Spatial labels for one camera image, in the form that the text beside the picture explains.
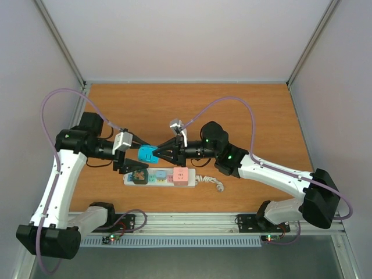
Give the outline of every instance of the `ventilation grille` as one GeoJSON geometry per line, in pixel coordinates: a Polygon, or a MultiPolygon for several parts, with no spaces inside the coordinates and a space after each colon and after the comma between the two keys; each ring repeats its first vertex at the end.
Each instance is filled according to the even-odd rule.
{"type": "Polygon", "coordinates": [[[127,235],[109,244],[102,243],[102,237],[88,236],[81,247],[112,248],[166,248],[166,247],[261,247],[259,237],[159,237],[127,235]]]}

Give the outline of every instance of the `wooden table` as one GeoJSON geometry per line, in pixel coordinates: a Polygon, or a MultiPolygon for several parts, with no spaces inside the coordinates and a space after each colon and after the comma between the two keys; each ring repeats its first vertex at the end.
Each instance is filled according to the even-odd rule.
{"type": "MultiPolygon", "coordinates": [[[[206,105],[223,96],[238,96],[252,107],[256,117],[255,154],[283,166],[311,170],[291,96],[285,84],[93,84],[89,97],[112,122],[126,127],[152,145],[172,138],[169,121],[184,123],[206,105]]],[[[232,144],[249,149],[251,120],[237,101],[220,102],[188,127],[189,140],[198,140],[201,127],[214,120],[229,133],[232,144]]],[[[109,135],[105,126],[102,136],[109,135]]],[[[137,150],[127,152],[136,159],[137,150]]],[[[90,164],[103,161],[90,159],[90,164]]],[[[212,183],[196,188],[128,187],[112,166],[85,167],[78,179],[70,210],[86,210],[91,202],[111,202],[117,211],[146,212],[255,212],[263,201],[290,196],[262,183],[227,177],[214,168],[214,160],[197,174],[223,182],[218,192],[212,183]]],[[[152,167],[173,167],[160,161],[152,167]]]]}

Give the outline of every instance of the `white panel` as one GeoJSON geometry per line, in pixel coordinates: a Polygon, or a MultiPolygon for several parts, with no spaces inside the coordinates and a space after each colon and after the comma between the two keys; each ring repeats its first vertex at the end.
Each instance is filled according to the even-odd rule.
{"type": "Polygon", "coordinates": [[[371,26],[371,1],[342,1],[292,87],[314,166],[354,206],[345,228],[363,278],[372,278],[371,26]]]}
{"type": "Polygon", "coordinates": [[[88,81],[287,81],[329,0],[44,0],[88,81]]]}
{"type": "MultiPolygon", "coordinates": [[[[30,0],[0,1],[0,274],[11,278],[20,244],[48,181],[52,152],[41,130],[43,97],[78,82],[30,0]]],[[[69,124],[74,96],[57,96],[45,118],[52,135],[69,124]]]]}

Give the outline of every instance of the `black cable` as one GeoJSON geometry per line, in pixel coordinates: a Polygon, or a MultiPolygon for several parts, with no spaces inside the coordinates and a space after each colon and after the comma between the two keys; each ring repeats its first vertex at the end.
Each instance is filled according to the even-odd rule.
{"type": "Polygon", "coordinates": [[[207,164],[209,164],[209,162],[211,161],[211,158],[209,158],[208,161],[207,161],[206,163],[202,164],[201,166],[196,166],[196,165],[194,165],[194,163],[192,162],[192,160],[194,160],[194,159],[191,159],[191,164],[192,164],[194,167],[205,167],[207,164]]]}
{"type": "Polygon", "coordinates": [[[88,164],[88,159],[87,159],[87,162],[85,163],[88,167],[108,167],[112,164],[113,161],[110,161],[110,163],[107,163],[107,164],[100,164],[98,166],[92,166],[91,164],[88,164]]]}
{"type": "Polygon", "coordinates": [[[113,127],[111,127],[111,133],[110,133],[110,135],[108,136],[108,137],[106,137],[106,138],[102,138],[103,140],[108,140],[110,137],[112,137],[114,135],[114,128],[113,127]]]}

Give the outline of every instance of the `wooden tabletop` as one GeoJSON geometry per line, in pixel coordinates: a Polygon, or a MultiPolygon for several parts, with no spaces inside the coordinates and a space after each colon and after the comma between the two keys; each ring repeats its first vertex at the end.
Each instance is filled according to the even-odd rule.
{"type": "MultiPolygon", "coordinates": [[[[256,117],[255,154],[283,166],[311,170],[291,96],[285,84],[93,84],[89,97],[113,123],[126,127],[152,145],[174,135],[169,121],[184,123],[206,105],[223,96],[246,100],[256,117]]],[[[87,105],[86,111],[92,111],[87,105]]],[[[232,144],[249,150],[251,119],[237,101],[220,102],[187,128],[189,140],[198,140],[201,127],[214,120],[229,134],[232,144]]],[[[104,126],[102,137],[109,135],[104,126]]],[[[137,159],[137,150],[127,152],[137,159]]],[[[90,159],[90,164],[103,161],[90,159]]],[[[173,167],[160,161],[150,167],[173,167]]],[[[227,177],[214,168],[214,160],[196,173],[220,180],[225,190],[212,183],[195,188],[128,187],[112,166],[83,168],[71,202],[71,211],[84,211],[92,202],[110,202],[119,212],[255,212],[263,201],[281,201],[290,196],[262,183],[227,177]]]]}

